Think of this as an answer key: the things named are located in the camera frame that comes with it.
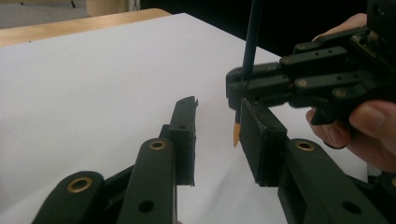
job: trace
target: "sharpened pencil point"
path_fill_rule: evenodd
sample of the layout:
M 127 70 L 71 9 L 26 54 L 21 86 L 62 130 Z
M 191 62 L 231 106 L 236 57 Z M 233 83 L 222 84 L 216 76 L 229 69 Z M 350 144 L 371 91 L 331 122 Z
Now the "sharpened pencil point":
M 239 131 L 241 129 L 241 125 L 239 123 L 235 123 L 233 126 L 233 147 L 236 147 L 239 142 Z

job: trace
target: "pencil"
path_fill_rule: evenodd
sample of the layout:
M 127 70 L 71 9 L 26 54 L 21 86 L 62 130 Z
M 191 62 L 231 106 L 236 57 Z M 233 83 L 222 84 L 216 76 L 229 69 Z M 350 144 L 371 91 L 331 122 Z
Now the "pencil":
M 235 125 L 233 126 L 233 147 L 236 147 L 238 145 L 240 130 L 241 130 L 240 113 L 239 113 L 239 111 L 236 111 Z
M 242 80 L 249 80 L 256 56 L 257 40 L 259 38 L 260 21 L 262 18 L 263 0 L 253 0 L 251 3 L 249 22 L 247 27 L 247 41 L 245 45 L 244 61 L 242 64 Z M 235 125 L 233 126 L 233 146 L 239 142 L 241 129 L 240 111 L 235 113 Z

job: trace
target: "wooden table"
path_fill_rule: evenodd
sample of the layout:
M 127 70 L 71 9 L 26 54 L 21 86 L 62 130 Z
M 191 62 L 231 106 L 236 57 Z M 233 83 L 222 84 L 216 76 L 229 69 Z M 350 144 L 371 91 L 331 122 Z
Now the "wooden table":
M 158 8 L 0 30 L 0 47 L 169 16 Z

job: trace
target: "dark background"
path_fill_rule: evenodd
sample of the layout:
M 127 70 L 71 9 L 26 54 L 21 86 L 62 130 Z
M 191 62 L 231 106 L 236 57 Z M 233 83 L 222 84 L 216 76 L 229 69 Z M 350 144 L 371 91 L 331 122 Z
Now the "dark background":
M 160 8 L 181 12 L 246 39 L 251 0 L 141 0 L 141 9 Z M 258 46 L 279 56 L 292 53 L 294 45 L 311 41 L 359 12 L 364 0 L 264 0 Z

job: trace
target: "human hand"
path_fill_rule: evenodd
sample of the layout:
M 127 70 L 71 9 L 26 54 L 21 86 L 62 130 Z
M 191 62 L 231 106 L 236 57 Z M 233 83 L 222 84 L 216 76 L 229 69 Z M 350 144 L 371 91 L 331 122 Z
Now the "human hand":
M 314 40 L 322 35 L 330 35 L 341 31 L 353 29 L 356 27 L 362 27 L 366 25 L 366 23 L 367 23 L 367 14 L 358 13 L 354 16 L 349 17 L 349 19 L 347 19 L 343 23 L 339 24 L 336 27 L 333 27 L 332 29 L 326 31 L 325 33 L 315 36 Z
M 357 14 L 322 35 L 363 26 L 365 14 Z M 346 146 L 362 160 L 385 172 L 396 172 L 396 104 L 373 100 L 359 105 L 349 116 L 357 130 L 353 135 L 340 120 L 329 125 L 312 125 L 315 108 L 306 113 L 314 134 L 333 147 Z

